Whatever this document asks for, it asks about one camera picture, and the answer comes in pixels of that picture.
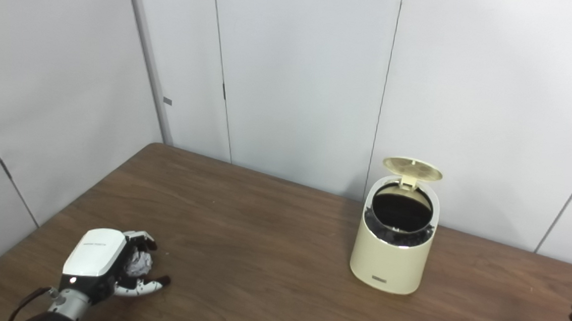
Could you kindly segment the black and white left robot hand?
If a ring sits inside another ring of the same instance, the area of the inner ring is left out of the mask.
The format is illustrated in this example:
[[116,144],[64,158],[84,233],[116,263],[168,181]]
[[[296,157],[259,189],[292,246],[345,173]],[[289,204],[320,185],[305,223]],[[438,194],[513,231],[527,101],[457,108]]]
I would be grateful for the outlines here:
[[157,243],[146,231],[91,229],[63,265],[58,290],[80,292],[91,305],[117,296],[144,296],[167,287],[167,276],[148,279]]

